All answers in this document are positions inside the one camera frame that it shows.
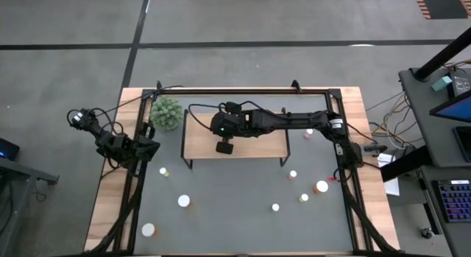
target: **concrete floor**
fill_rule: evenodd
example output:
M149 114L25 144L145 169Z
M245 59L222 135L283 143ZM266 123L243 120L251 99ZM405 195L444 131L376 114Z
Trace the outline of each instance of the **concrete floor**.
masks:
M142 1L0 0L0 45L130 43ZM449 39L469 25L426 20L414 0L151 0L141 42ZM360 86L369 107L401 91L399 70L421 66L442 48L140 50L130 86L153 87L156 80L279 86L296 79L302 85ZM47 201L31 200L17 256L82 251L103 160L91 135L70 128L65 114L116 105L128 55L129 50L0 51L0 137L22 146L23 164L61 175L47 190ZM459 56L470 55L465 50ZM379 122L391 105L369 111L369 120ZM410 115L404 127L413 121ZM421 135L415 128L405 137ZM417 235L428 225L421 207L392 213L403 250L450 255L442 236L431 245Z

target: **paper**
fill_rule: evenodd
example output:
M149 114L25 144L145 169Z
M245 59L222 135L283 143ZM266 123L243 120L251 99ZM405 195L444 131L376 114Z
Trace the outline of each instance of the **paper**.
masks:
M396 157L388 154L383 154L381 153L378 156L378 163L380 167L391 163L392 161L395 161ZM394 178L392 180L388 180L387 182L384 183L384 188L386 190L387 194L391 195L396 195L399 196L399 182L397 181L397 178Z

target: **keyboard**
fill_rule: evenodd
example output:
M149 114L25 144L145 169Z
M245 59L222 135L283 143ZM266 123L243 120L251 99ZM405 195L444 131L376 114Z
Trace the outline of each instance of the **keyboard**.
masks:
M471 222L470 180L435 181L447 222Z

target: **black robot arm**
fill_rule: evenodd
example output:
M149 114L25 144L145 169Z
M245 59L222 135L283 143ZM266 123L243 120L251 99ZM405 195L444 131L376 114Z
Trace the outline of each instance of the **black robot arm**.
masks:
M242 104L234 102L223 105L225 112L220 108L210 124L210 131L222 137L222 142L216 146L217 152L231 154L233 145L229 140L235 136L249 138L266 135L275 130L315 129L327 140L335 143L338 151L342 151L343 155L338 155L341 165L359 167L363 163L360 147L349 140L347 127L341 116L331 110L273 113L260 107L242 110Z
M151 161L160 146L158 142L142 135L138 140L132 140L122 131L113 135L110 131L104 130L104 127L99 125L94 109L81 109L77 112L71 120L67 116L69 124L78 130L91 133L95 137L95 145L98 147L96 151L108 159L110 166L114 169L118 166L131 169L136 161ZM118 166L112 165L110 159L116 161Z

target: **green succulent plant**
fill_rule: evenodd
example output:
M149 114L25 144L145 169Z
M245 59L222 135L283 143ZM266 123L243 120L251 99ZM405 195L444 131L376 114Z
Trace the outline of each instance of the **green succulent plant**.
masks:
M150 121L159 130L173 130L183 119L183 107L176 99L162 97L152 104Z

